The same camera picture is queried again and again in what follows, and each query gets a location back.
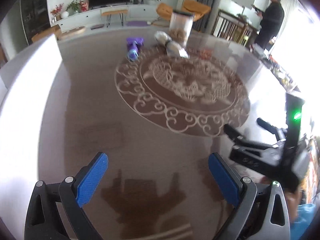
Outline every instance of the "purple mat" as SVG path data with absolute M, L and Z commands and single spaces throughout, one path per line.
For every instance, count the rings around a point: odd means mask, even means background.
M 130 21 L 127 22 L 127 26 L 131 26 L 131 27 L 145 27 L 148 26 L 146 21 Z

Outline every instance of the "orange chair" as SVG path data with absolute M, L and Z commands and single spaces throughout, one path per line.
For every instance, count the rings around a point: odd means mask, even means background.
M 193 21 L 197 21 L 201 19 L 204 15 L 209 13 L 211 11 L 210 6 L 207 6 L 203 3 L 199 3 L 197 1 L 193 0 L 185 0 L 182 5 L 182 11 L 184 12 L 190 12 L 195 14 L 195 18 Z M 172 14 L 173 8 L 165 3 L 160 3 L 156 9 L 157 14 L 167 20 L 170 21 L 171 14 Z

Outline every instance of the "red flowers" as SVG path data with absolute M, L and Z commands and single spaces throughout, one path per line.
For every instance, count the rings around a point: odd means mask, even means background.
M 62 11 L 62 7 L 63 7 L 63 3 L 56 5 L 56 8 L 53 9 L 50 13 L 53 14 L 53 15 L 57 15 L 57 14 L 60 14 L 60 12 Z

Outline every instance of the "blue gripper pad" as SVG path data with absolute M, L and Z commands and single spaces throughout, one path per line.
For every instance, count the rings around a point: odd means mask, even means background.
M 84 204 L 89 203 L 107 168 L 108 156 L 103 153 L 92 165 L 78 186 L 76 201 L 79 207 L 82 208 Z
M 214 154 L 210 154 L 209 156 L 209 170 L 225 200 L 234 207 L 238 206 L 240 201 L 238 186 Z

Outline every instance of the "plastic container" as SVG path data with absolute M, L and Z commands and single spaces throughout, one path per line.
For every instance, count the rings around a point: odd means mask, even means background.
M 175 42 L 185 46 L 191 32 L 194 17 L 194 13 L 173 10 L 170 20 L 169 36 Z

